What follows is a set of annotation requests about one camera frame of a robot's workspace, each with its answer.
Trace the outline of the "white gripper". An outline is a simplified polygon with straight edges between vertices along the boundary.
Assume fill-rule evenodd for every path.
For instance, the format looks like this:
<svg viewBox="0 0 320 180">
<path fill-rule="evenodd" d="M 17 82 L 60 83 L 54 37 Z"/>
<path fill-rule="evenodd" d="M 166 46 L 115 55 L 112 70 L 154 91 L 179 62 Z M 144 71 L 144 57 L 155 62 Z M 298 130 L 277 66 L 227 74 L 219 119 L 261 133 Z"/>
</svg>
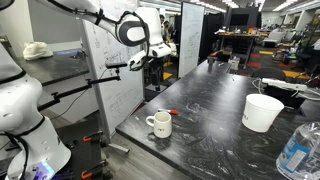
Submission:
<svg viewBox="0 0 320 180">
<path fill-rule="evenodd" d="M 162 58 L 171 53 L 171 48 L 165 43 L 160 45 L 152 45 L 149 50 L 142 50 L 131 57 L 128 66 L 131 71 L 139 71 L 144 67 L 145 63 L 152 58 Z"/>
</svg>

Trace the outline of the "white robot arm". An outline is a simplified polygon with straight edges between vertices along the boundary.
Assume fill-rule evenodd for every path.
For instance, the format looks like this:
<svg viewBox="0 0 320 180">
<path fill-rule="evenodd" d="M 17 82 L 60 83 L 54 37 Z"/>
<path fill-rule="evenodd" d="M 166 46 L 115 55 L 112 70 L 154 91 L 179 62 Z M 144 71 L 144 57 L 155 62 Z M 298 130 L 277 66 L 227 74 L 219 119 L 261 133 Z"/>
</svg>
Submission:
<svg viewBox="0 0 320 180">
<path fill-rule="evenodd" d="M 93 0 L 35 0 L 108 31 L 121 44 L 143 50 L 122 65 L 138 71 L 153 58 L 168 55 L 159 12 L 151 7 L 124 11 L 115 18 Z M 0 132 L 14 139 L 21 151 L 12 159 L 6 180 L 51 180 L 69 162 L 71 150 L 58 136 L 51 120 L 40 113 L 41 83 L 4 52 L 0 65 Z"/>
</svg>

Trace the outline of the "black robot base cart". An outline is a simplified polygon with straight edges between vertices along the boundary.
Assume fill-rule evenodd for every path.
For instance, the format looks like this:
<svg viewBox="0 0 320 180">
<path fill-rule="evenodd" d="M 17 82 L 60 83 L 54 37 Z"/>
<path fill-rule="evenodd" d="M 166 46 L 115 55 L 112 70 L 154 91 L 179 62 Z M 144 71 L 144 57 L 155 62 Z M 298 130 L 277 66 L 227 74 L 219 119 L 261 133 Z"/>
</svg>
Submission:
<svg viewBox="0 0 320 180">
<path fill-rule="evenodd" d="M 83 121 L 57 128 L 64 145 L 71 151 L 68 163 L 52 180 L 112 180 L 108 161 L 101 156 L 103 132 L 96 121 Z"/>
</svg>

